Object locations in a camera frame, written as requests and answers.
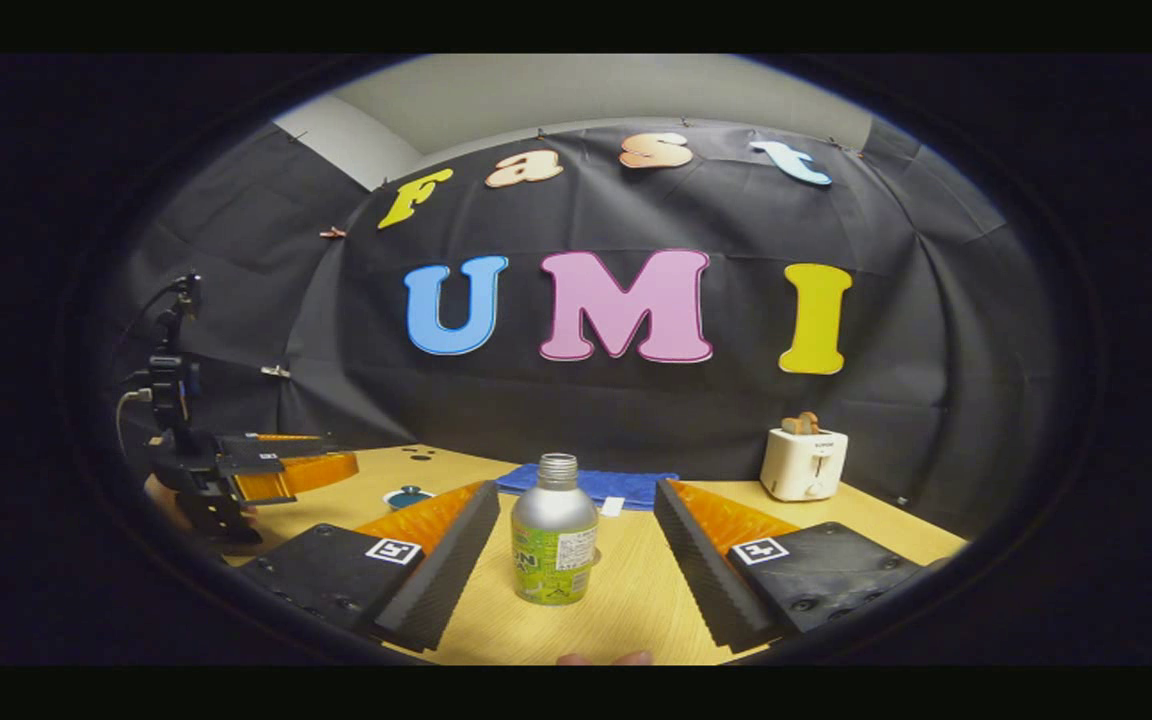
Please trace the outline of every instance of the wooden table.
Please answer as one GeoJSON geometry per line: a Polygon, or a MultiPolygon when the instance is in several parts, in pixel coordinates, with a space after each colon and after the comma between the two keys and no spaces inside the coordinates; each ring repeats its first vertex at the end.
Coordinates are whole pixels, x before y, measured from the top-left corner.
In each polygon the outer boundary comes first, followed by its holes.
{"type": "MultiPolygon", "coordinates": [[[[517,468],[419,445],[361,450],[357,456],[358,473],[353,478],[302,493],[297,502],[262,507],[257,529],[266,541],[252,555],[317,523],[356,528],[379,518],[389,511],[384,493],[407,484],[442,493],[517,468]]],[[[756,480],[692,484],[801,528],[835,520],[919,564],[952,555],[965,544],[846,484],[828,500],[797,503],[774,500],[756,480]]],[[[652,651],[657,665],[717,665],[763,650],[733,653],[714,646],[652,511],[622,510],[617,518],[599,518],[602,560],[590,575],[584,600],[566,607],[520,600],[513,593],[509,547],[509,511],[516,501],[517,497],[500,495],[495,528],[439,649],[411,653],[388,647],[442,665],[553,665],[570,652],[607,664],[637,650],[652,651]]],[[[227,556],[230,564],[250,559],[227,556]]]]}

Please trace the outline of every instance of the blue cloth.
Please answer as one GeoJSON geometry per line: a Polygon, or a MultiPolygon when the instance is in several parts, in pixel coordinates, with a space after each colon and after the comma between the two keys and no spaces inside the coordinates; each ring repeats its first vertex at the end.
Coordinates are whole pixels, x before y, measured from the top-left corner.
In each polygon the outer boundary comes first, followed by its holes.
{"type": "MultiPolygon", "coordinates": [[[[581,470],[577,486],[593,498],[599,507],[608,497],[626,499],[627,510],[652,510],[655,501],[655,484],[668,478],[676,480],[675,473],[604,473],[599,470],[581,470]]],[[[535,487],[536,464],[523,465],[510,473],[500,475],[497,486],[500,491],[521,495],[535,487]]]]}

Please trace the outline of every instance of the letter m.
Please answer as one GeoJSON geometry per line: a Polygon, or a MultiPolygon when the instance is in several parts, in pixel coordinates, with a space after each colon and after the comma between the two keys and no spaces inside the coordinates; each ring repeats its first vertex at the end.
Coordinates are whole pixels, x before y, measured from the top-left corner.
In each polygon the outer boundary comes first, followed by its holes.
{"type": "Polygon", "coordinates": [[[649,258],[630,290],[593,252],[561,252],[540,263],[554,278],[554,327],[540,355],[550,361],[584,361],[594,355],[584,323],[612,357],[626,355],[646,316],[650,332],[639,355],[653,363],[700,363],[713,355],[700,328],[700,273],[708,256],[695,250],[662,250],[649,258]]]}

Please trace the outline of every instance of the green bottle label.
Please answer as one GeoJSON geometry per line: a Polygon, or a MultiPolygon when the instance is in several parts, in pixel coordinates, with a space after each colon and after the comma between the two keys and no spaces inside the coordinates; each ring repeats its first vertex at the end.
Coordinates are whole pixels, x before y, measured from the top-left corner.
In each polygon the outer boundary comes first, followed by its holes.
{"type": "Polygon", "coordinates": [[[566,533],[515,524],[513,589],[518,597],[539,605],[570,605],[585,597],[596,533],[596,523],[566,533]]]}

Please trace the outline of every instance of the aluminum bottle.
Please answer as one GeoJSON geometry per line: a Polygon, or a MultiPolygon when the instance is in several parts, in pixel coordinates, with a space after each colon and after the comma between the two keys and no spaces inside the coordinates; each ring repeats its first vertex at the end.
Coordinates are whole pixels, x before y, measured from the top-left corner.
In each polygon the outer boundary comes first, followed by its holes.
{"type": "Polygon", "coordinates": [[[536,486],[513,506],[513,589],[528,602],[571,605],[589,590],[598,507],[576,477],[575,456],[550,452],[540,456],[536,486]]]}

